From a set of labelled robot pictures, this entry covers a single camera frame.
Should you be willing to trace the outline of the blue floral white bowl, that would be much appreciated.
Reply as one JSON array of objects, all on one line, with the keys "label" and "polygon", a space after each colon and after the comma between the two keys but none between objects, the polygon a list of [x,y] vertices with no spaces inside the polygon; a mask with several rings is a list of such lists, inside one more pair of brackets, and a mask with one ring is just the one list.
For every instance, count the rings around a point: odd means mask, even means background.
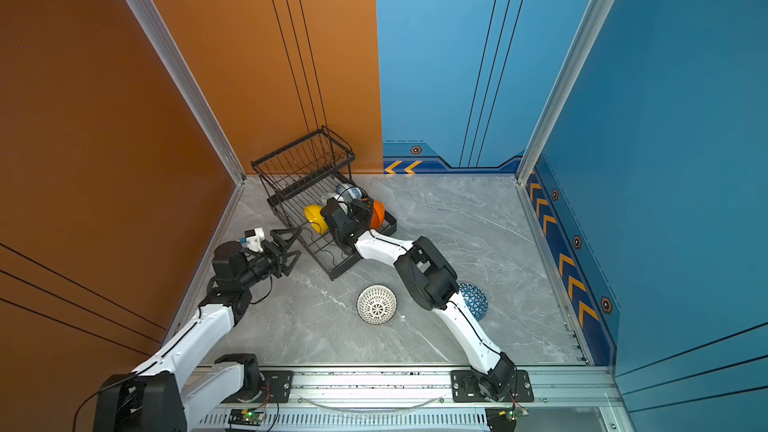
[{"label": "blue floral white bowl", "polygon": [[363,193],[361,189],[350,183],[339,183],[336,185],[336,198],[341,202],[351,202],[361,200]]}]

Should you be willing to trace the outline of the yellow plastic bowl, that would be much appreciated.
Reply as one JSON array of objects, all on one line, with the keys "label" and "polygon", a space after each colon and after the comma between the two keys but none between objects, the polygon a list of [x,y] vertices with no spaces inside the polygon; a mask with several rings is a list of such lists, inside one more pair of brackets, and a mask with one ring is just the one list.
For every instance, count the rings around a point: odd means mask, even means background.
[{"label": "yellow plastic bowl", "polygon": [[304,215],[312,229],[320,236],[328,231],[328,225],[321,213],[322,207],[318,204],[311,204],[304,208]]}]

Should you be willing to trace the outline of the orange plastic bowl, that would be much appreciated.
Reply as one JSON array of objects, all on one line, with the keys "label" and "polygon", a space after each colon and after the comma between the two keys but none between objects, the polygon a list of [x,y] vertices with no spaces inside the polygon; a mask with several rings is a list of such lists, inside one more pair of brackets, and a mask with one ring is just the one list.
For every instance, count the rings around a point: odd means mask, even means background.
[{"label": "orange plastic bowl", "polygon": [[373,201],[373,212],[371,216],[370,228],[379,230],[386,219],[386,206],[377,200]]}]

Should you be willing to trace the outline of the white red-dotted bowl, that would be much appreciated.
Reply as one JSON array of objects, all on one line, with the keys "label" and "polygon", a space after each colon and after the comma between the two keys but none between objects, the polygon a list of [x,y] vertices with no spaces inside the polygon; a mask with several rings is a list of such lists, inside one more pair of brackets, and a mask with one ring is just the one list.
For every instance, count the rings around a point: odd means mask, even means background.
[{"label": "white red-dotted bowl", "polygon": [[382,325],[394,317],[397,298],[389,287],[379,284],[371,285],[359,294],[356,310],[366,324]]}]

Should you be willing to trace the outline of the dark blue geometric bowl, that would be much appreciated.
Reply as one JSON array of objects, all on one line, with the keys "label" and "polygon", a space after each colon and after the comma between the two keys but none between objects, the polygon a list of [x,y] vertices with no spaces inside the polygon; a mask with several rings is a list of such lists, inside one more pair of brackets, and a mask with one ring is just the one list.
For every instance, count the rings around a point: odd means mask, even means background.
[{"label": "dark blue geometric bowl", "polygon": [[483,320],[489,310],[489,303],[485,293],[476,285],[468,282],[460,282],[460,293],[477,321]]}]

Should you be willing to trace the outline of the green patterned white bowl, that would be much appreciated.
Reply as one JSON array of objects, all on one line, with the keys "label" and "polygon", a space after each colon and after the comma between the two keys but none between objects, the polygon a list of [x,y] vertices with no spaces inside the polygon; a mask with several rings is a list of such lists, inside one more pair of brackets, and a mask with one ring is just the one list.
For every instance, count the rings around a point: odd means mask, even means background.
[{"label": "green patterned white bowl", "polygon": [[323,194],[321,196],[320,205],[322,207],[325,207],[328,204],[328,202],[331,201],[331,200],[335,201],[342,208],[342,210],[345,213],[348,212],[348,207],[347,207],[347,204],[346,204],[344,198],[341,195],[337,194],[337,193],[326,193],[326,194]]}]

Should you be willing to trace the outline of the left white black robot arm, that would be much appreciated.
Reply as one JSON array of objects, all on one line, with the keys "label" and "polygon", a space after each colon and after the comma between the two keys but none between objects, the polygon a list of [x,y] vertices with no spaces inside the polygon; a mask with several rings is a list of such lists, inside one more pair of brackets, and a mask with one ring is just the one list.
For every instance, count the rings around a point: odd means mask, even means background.
[{"label": "left white black robot arm", "polygon": [[96,431],[191,431],[222,401],[266,398],[252,353],[219,357],[210,371],[192,373],[216,343],[255,304],[257,283],[287,276],[300,256],[293,244],[300,229],[246,232],[214,251],[213,278],[193,317],[163,347],[128,374],[111,376],[96,393]]}]

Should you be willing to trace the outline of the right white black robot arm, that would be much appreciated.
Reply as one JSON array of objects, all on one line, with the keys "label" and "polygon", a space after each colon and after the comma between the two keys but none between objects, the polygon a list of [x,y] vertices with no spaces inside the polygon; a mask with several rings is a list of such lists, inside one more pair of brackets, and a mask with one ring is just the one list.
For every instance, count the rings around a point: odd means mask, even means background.
[{"label": "right white black robot arm", "polygon": [[344,252],[393,267],[411,298],[435,313],[462,347],[482,395],[495,402],[510,399],[516,389],[517,366],[488,336],[460,291],[458,275],[426,237],[397,239],[374,227],[375,202],[347,204],[329,198],[313,215],[312,227],[330,234]]}]

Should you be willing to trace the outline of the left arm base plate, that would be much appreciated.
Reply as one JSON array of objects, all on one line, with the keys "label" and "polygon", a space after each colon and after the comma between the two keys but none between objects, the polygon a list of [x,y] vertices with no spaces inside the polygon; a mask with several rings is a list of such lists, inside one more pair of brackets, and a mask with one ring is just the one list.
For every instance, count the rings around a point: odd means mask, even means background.
[{"label": "left arm base plate", "polygon": [[268,402],[286,404],[289,402],[294,372],[291,370],[262,370],[261,389],[250,395],[237,392],[225,398],[223,404],[262,404]]}]

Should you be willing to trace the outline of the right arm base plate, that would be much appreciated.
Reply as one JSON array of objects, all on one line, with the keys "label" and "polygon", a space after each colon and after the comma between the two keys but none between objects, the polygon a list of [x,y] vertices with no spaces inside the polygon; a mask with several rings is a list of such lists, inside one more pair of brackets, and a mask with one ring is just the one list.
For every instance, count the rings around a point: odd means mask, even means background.
[{"label": "right arm base plate", "polygon": [[[478,374],[471,370],[453,370],[450,372],[451,390],[453,401],[456,403],[483,403],[493,402],[493,399],[486,397],[480,388]],[[535,401],[534,391],[531,379],[526,370],[519,369],[515,375],[515,383],[510,391],[502,396],[498,403],[516,402],[533,403]]]}]

